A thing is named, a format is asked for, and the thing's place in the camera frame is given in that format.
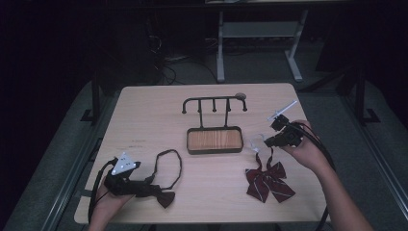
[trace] red bow tie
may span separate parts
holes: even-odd
[[[286,172],[282,164],[279,162],[273,167],[270,165],[272,155],[268,159],[268,170],[266,171],[262,171],[262,163],[258,153],[256,154],[256,162],[259,164],[257,169],[247,169],[245,171],[246,179],[249,183],[247,194],[254,196],[264,203],[267,201],[269,191],[275,196],[279,203],[291,198],[295,194],[295,192],[281,180],[286,179]]]

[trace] handheld controller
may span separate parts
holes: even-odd
[[[303,133],[299,123],[289,123],[284,115],[279,115],[270,125],[275,131],[282,131],[274,137],[264,140],[267,147],[272,146],[299,146],[302,142]]]

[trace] black cord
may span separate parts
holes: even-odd
[[[333,159],[331,158],[330,153],[327,151],[326,147],[323,145],[323,143],[320,141],[319,137],[312,131],[312,129],[310,127],[308,127],[306,124],[303,123],[295,123],[298,125],[302,125],[307,127],[313,134],[310,135],[308,132],[306,132],[304,129],[299,128],[298,126],[295,126],[292,123],[287,123],[287,126],[290,126],[291,128],[295,129],[296,131],[301,132],[305,137],[307,137],[324,155],[324,157],[327,159],[327,162],[329,163],[329,165],[333,168],[333,170],[336,171]],[[321,228],[323,227],[323,225],[326,223],[327,217],[329,215],[329,212],[327,210],[327,206],[324,209],[323,215],[321,216],[320,222],[318,227],[316,228],[316,231],[321,231]]]
[[[117,158],[114,158],[113,160],[109,161],[108,163],[106,163],[104,166],[102,166],[102,168],[98,171],[98,175],[96,176],[96,180],[95,180],[95,184],[93,185],[92,188],[92,193],[90,195],[90,201],[89,201],[89,209],[88,209],[88,221],[90,223],[90,220],[92,219],[92,214],[93,214],[93,209],[95,208],[96,202],[95,198],[96,198],[96,193],[98,191],[98,187],[99,187],[99,183],[101,181],[102,178],[102,174],[105,170],[105,168],[109,165],[115,165],[117,163]]]
[[[95,206],[96,204],[99,202],[99,200],[101,200],[106,194],[108,194],[109,191],[106,191],[101,197],[99,197],[96,201],[95,201]]]

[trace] person's left hand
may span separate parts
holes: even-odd
[[[105,177],[96,193],[96,205],[93,209],[89,230],[104,230],[108,222],[128,202],[133,195],[114,195],[105,186]]]

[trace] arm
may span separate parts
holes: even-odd
[[[117,214],[117,212],[128,202],[133,195],[114,195],[108,192],[104,185],[105,178],[96,193],[96,206],[93,210],[92,219],[89,224],[89,231],[105,230],[109,221]]]
[[[311,127],[308,121],[298,120],[297,122]],[[283,146],[281,148],[318,177],[335,230],[372,230],[366,218],[348,195],[334,169],[309,139],[304,138],[298,147]]]

